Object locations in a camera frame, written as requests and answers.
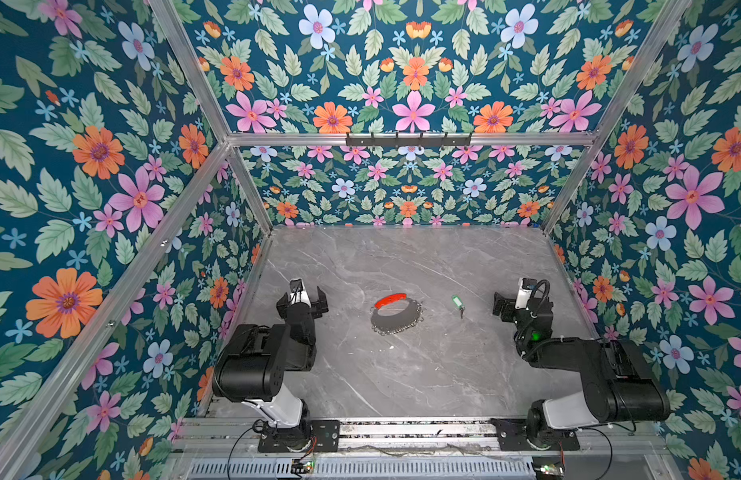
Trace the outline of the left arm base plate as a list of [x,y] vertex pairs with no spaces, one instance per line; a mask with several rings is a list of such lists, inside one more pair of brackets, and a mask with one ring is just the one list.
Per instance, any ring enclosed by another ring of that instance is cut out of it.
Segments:
[[310,420],[292,428],[266,427],[260,435],[258,452],[292,453],[334,453],[340,441],[338,420]]

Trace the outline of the green-capped key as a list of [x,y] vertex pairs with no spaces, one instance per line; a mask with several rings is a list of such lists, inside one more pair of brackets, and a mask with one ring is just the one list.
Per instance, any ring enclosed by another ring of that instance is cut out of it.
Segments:
[[465,305],[463,304],[463,301],[457,295],[452,296],[452,301],[454,305],[456,306],[456,308],[458,309],[459,318],[463,319],[464,313],[465,313]]

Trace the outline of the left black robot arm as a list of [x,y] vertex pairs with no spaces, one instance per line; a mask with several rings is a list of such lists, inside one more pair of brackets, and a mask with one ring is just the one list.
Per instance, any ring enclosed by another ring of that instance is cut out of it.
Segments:
[[212,377],[212,392],[232,403],[252,408],[254,423],[267,440],[292,451],[314,445],[316,434],[308,404],[284,385],[288,372],[314,367],[318,342],[316,320],[330,311],[322,288],[308,295],[300,279],[276,302],[282,323],[272,326],[242,324],[222,349]]

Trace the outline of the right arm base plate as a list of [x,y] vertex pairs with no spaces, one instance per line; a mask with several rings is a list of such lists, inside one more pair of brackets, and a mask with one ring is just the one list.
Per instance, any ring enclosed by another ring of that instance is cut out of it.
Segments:
[[501,451],[579,451],[580,444],[573,430],[554,430],[545,424],[527,424],[525,419],[492,418]]

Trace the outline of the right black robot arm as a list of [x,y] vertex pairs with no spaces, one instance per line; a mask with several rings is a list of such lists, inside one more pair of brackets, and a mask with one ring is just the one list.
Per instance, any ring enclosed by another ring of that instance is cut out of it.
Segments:
[[553,337],[552,307],[547,295],[522,301],[494,294],[492,313],[515,327],[518,356],[533,368],[572,372],[580,380],[572,394],[534,401],[514,432],[495,420],[497,432],[506,435],[499,440],[503,448],[570,448],[578,429],[668,420],[668,397],[634,342]]

